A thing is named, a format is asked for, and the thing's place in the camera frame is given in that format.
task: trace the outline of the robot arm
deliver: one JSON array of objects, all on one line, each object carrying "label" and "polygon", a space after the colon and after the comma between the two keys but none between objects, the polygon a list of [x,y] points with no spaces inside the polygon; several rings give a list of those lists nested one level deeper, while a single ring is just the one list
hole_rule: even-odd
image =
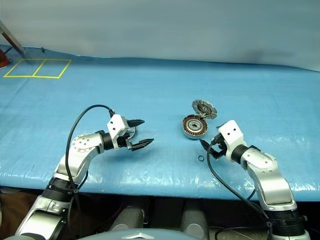
[{"label": "robot arm", "polygon": [[[218,128],[219,134],[212,139],[220,152],[210,149],[214,158],[223,155],[229,161],[235,161],[248,171],[253,179],[259,203],[269,216],[272,224],[272,240],[309,240],[309,234],[303,226],[303,217],[299,216],[297,203],[287,180],[278,170],[275,157],[261,152],[255,146],[248,147],[243,133],[234,120]],[[209,144],[201,140],[204,149]]]},{"label": "robot arm", "polygon": [[[103,130],[92,134],[81,134],[71,142],[68,166],[76,187],[81,184],[88,171],[91,160],[109,149],[128,147],[135,151],[150,144],[153,139],[145,139],[137,144],[129,141],[128,129],[144,123],[143,120],[126,120],[119,114],[113,114],[107,124],[108,133]],[[30,211],[16,231],[37,240],[56,240],[66,225],[66,215],[73,189],[66,169],[66,156],[63,156],[42,195],[38,196]]]}]

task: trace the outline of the blue table surface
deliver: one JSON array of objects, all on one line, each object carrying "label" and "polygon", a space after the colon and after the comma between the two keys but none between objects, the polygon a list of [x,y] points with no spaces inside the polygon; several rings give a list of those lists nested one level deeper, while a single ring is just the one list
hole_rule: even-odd
[{"label": "blue table surface", "polygon": [[[192,101],[217,109],[216,126],[236,120],[244,139],[278,159],[297,201],[320,201],[320,73],[286,66],[94,58],[28,48],[30,58],[72,59],[60,79],[4,78],[0,70],[0,185],[43,189],[64,155],[83,109],[105,104],[127,119],[143,119],[132,139],[154,138],[139,151],[109,150],[90,165],[82,191],[129,195],[236,199],[210,173],[200,142],[182,133]],[[11,50],[15,64],[20,57]],[[41,74],[59,72],[46,64]],[[75,135],[107,130],[108,112],[91,110]],[[243,196],[253,181],[224,157],[213,162]]]}]

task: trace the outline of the white backdrop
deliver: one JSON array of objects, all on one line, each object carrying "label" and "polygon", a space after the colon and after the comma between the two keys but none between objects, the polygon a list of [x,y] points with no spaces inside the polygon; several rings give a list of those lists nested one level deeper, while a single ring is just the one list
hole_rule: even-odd
[{"label": "white backdrop", "polygon": [[0,19],[64,53],[320,71],[319,0],[0,0]]}]

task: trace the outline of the red object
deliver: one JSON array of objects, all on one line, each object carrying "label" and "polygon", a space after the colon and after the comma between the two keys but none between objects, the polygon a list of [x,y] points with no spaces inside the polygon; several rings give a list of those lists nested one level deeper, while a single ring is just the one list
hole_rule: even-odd
[{"label": "red object", "polygon": [[4,51],[0,49],[0,69],[8,66],[10,61],[8,60],[7,56],[5,55]]}]

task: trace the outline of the yellow tape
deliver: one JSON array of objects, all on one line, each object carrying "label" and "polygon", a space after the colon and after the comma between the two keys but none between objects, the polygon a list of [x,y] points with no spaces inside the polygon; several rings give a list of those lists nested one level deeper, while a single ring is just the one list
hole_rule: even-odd
[{"label": "yellow tape", "polygon": [[[22,61],[42,61],[42,63],[37,67],[32,75],[9,75]],[[46,61],[67,61],[68,63],[62,69],[58,76],[40,76],[36,75],[41,67],[45,64]],[[21,58],[3,77],[4,78],[43,78],[43,79],[59,79],[64,74],[66,69],[69,67],[71,59],[58,59],[58,58]]]}]

